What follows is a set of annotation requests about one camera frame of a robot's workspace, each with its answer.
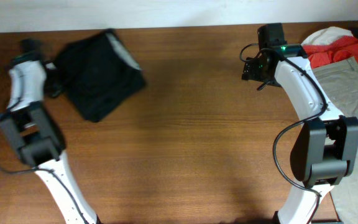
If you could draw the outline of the black shorts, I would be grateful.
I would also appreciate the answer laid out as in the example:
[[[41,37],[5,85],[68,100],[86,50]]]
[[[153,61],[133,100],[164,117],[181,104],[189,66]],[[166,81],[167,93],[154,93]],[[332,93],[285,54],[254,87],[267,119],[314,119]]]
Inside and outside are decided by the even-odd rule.
[[[67,98],[94,123],[146,86],[140,65],[114,29],[66,44],[53,63]]]

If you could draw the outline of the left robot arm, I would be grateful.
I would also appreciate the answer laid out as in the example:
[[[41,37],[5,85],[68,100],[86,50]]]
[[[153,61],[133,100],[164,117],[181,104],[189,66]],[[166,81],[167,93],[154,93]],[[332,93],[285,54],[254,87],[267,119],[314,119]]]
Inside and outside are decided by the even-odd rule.
[[[9,67],[11,97],[0,130],[18,160],[45,184],[66,223],[99,223],[71,172],[63,133],[44,106],[45,82],[55,68],[40,41],[24,39],[20,49]]]

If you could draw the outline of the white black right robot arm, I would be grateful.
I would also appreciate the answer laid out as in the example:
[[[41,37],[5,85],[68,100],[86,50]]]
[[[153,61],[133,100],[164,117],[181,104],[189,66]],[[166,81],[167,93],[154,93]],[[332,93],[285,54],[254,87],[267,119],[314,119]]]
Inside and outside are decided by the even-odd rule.
[[[298,121],[280,131],[272,146],[273,160],[282,177],[291,184],[283,207],[272,223],[311,223],[323,198],[352,174],[358,150],[358,119],[346,117],[325,94],[300,44],[288,44],[281,23],[257,30],[259,51],[241,58],[243,80],[261,82],[285,90]],[[280,167],[277,145],[289,130],[300,126],[290,153],[294,179]]]

